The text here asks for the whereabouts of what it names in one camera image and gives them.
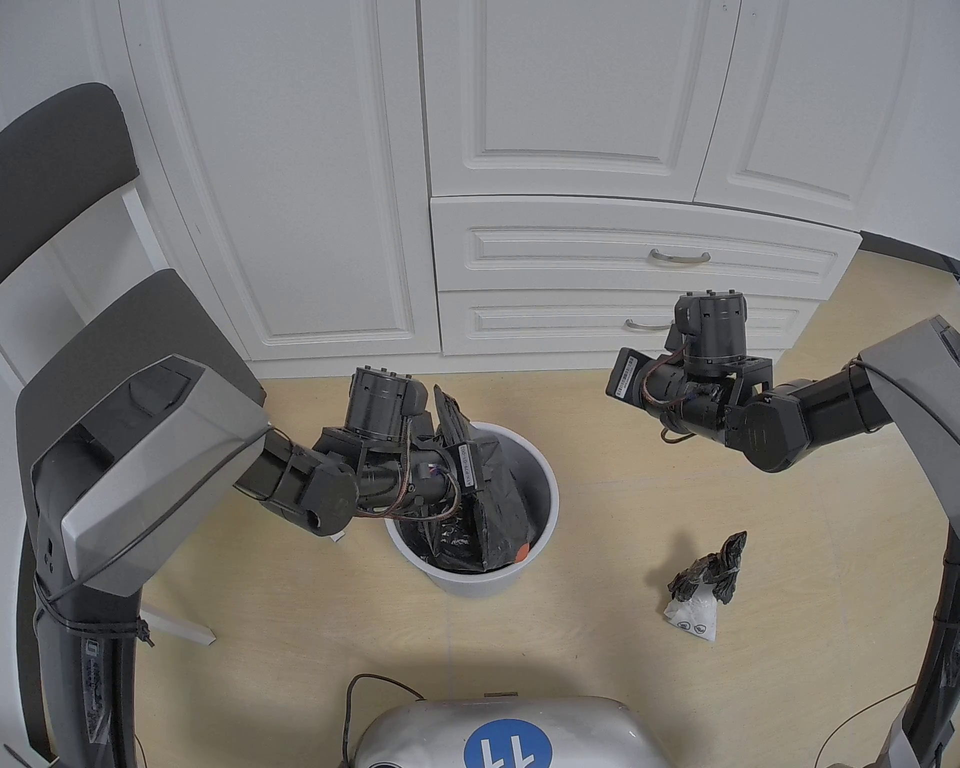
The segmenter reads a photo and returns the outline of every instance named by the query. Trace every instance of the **drawer handle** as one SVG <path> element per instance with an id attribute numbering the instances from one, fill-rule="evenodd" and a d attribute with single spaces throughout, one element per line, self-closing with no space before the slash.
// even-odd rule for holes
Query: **drawer handle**
<path id="1" fill-rule="evenodd" d="M 669 261 L 671 264 L 706 264 L 710 261 L 710 254 L 704 251 L 699 256 L 673 256 L 669 253 L 661 253 L 656 248 L 650 251 L 650 255 L 658 261 Z"/>
<path id="2" fill-rule="evenodd" d="M 628 330 L 670 330 L 672 323 L 667 323 L 666 325 L 643 325 L 641 323 L 634 323 L 633 320 L 628 319 L 626 323 L 623 324 L 623 327 Z"/>

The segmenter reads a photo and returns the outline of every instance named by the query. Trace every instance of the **blue circular logo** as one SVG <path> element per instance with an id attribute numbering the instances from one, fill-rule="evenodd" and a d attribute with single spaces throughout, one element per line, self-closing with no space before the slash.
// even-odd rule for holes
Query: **blue circular logo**
<path id="1" fill-rule="evenodd" d="M 550 768 L 552 760 L 550 739 L 526 720 L 494 720 L 482 725 L 464 747 L 467 768 Z"/>

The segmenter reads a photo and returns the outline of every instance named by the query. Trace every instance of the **gray chair backrest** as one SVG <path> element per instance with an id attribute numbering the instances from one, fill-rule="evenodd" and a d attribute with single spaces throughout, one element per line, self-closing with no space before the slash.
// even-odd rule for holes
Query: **gray chair backrest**
<path id="1" fill-rule="evenodd" d="M 0 282 L 138 175 L 123 111 L 106 85 L 75 85 L 20 115 L 0 132 Z"/>

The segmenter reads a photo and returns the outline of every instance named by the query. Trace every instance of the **black trash bag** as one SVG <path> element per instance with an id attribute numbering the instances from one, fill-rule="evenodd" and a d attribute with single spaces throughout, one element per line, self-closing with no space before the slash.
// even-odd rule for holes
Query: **black trash bag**
<path id="1" fill-rule="evenodd" d="M 670 597 L 685 602 L 693 597 L 701 584 L 713 584 L 713 596 L 724 605 L 733 600 L 736 575 L 740 572 L 740 558 L 747 545 L 747 532 L 733 534 L 724 542 L 719 553 L 710 553 L 700 558 L 687 570 L 673 577 L 667 585 Z"/>
<path id="2" fill-rule="evenodd" d="M 512 565 L 538 531 L 500 441 L 478 434 L 440 387 L 434 387 L 434 398 L 437 436 L 445 447 L 474 440 L 486 482 L 482 491 L 464 497 L 457 515 L 434 523 L 401 522 L 400 535 L 422 560 L 442 570 L 487 573 Z"/>

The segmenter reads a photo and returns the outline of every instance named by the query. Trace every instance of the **cabinet panel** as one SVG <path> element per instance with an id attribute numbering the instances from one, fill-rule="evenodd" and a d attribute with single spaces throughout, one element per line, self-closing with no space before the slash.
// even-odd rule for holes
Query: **cabinet panel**
<path id="1" fill-rule="evenodd" d="M 663 350 L 676 302 L 675 291 L 444 291 L 444 354 Z M 750 352 L 792 347 L 817 304 L 747 296 Z"/>
<path id="2" fill-rule="evenodd" d="M 415 0 L 122 0 L 164 169 L 253 359 L 439 350 Z"/>
<path id="3" fill-rule="evenodd" d="M 434 195 L 691 201 L 739 0 L 423 0 Z"/>
<path id="4" fill-rule="evenodd" d="M 744 0 L 696 200 L 859 228 L 923 0 Z"/>
<path id="5" fill-rule="evenodd" d="M 431 209 L 442 291 L 735 288 L 826 299 L 860 244 L 842 229 L 680 203 L 477 196 L 434 198 Z"/>

